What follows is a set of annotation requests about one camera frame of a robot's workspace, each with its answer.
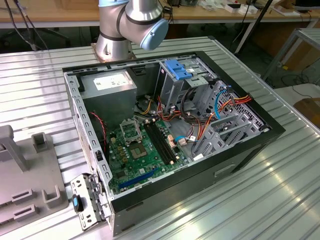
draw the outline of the desk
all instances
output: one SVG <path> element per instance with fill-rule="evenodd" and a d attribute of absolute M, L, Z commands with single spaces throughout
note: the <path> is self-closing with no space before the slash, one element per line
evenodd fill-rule
<path fill-rule="evenodd" d="M 99 26 L 99 9 L 94 10 L 66 10 L 59 4 L 58 0 L 20 0 L 24 7 L 27 7 L 27 13 L 33 21 L 36 28 L 54 28 L 54 27 L 88 27 Z M 165 0 L 160 0 L 163 6 L 167 5 Z M 0 1 L 0 7 L 5 8 L 5 3 Z M 239 51 L 249 32 L 255 24 L 257 14 L 248 14 L 244 20 L 250 23 L 240 44 L 236 50 Z M 311 13 L 304 13 L 301 16 L 283 16 L 274 10 L 268 10 L 262 22 L 310 22 L 308 28 L 313 28 L 320 18 L 320 11 L 314 10 Z M 19 15 L 14 16 L 18 28 L 25 28 Z M 224 9 L 208 11 L 200 6 L 180 6 L 173 8 L 174 24 L 217 24 L 217 23 L 240 23 L 244 16 L 239 13 L 230 13 Z M 0 29 L 12 29 L 9 14 L 5 10 L 0 10 Z"/>
<path fill-rule="evenodd" d="M 117 239 L 318 240 L 320 131 L 216 40 L 172 39 L 154 51 L 136 45 L 132 49 L 137 58 L 205 51 L 286 132 L 244 169 L 134 226 Z M 52 136 L 69 199 L 73 195 L 70 181 L 90 170 L 71 116 L 61 69 L 96 63 L 91 47 L 0 55 L 0 125 L 14 123 L 16 141 L 37 132 Z M 112 239 L 107 225 L 83 233 L 72 203 L 1 236 L 1 240 L 50 238 Z"/>

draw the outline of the connector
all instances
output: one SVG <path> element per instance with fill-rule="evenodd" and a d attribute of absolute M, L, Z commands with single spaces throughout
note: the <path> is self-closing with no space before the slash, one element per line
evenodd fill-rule
<path fill-rule="evenodd" d="M 232 88 L 232 86 L 226 86 L 226 91 L 229 93 L 229 94 L 231 94 L 231 93 L 234 93 L 235 92 L 235 90 Z"/>

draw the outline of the red wire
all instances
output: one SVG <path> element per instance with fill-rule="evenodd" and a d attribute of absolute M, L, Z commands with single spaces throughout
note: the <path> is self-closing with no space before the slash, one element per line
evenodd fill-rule
<path fill-rule="evenodd" d="M 104 126 L 104 122 L 101 120 L 101 118 L 96 115 L 95 113 L 93 112 L 89 112 L 90 114 L 92 114 L 93 116 L 95 116 L 99 121 L 100 121 L 100 124 L 101 124 L 101 127 L 102 127 L 102 130 L 103 130 L 103 143 L 104 143 L 104 152 L 106 152 L 106 147 L 107 147 L 107 139 L 106 139 L 106 129 L 105 129 L 105 126 Z"/>

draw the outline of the aluminum extrusion table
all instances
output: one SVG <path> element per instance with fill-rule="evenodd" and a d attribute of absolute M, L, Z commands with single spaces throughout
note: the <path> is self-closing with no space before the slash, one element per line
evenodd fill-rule
<path fill-rule="evenodd" d="M 205 51 L 286 132 L 249 165 L 119 235 L 118 239 L 320 239 L 319 130 L 219 42 L 164 41 L 138 58 Z M 15 140 L 51 134 L 69 199 L 70 180 L 89 171 L 69 110 L 62 67 L 97 63 L 91 47 L 0 55 L 0 125 Z M 72 204 L 1 239 L 112 239 L 106 224 L 86 233 Z"/>
<path fill-rule="evenodd" d="M 320 51 L 320 28 L 297 28 L 295 29 L 288 40 L 284 43 L 278 54 L 269 64 L 266 72 L 262 76 L 263 80 L 266 80 L 270 74 L 275 70 L 278 62 L 281 58 L 286 54 L 285 58 L 282 62 L 285 63 L 289 57 L 295 52 L 297 49 L 297 45 L 299 45 L 302 41 L 307 42 L 314 48 Z"/>

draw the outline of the blue cable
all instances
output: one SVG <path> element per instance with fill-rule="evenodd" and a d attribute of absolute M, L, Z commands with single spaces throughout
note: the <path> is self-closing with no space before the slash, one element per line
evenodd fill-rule
<path fill-rule="evenodd" d="M 174 140 L 177 142 L 179 139 L 185 139 L 185 136 L 177 136 Z"/>
<path fill-rule="evenodd" d="M 219 112 L 218 112 L 218 100 L 219 100 L 219 97 L 221 94 L 225 93 L 227 90 L 222 90 L 221 92 L 218 93 L 218 95 L 216 96 L 215 98 L 215 102 L 214 102 L 214 112 L 215 112 L 215 115 L 218 119 L 220 119 L 220 115 L 219 115 Z"/>

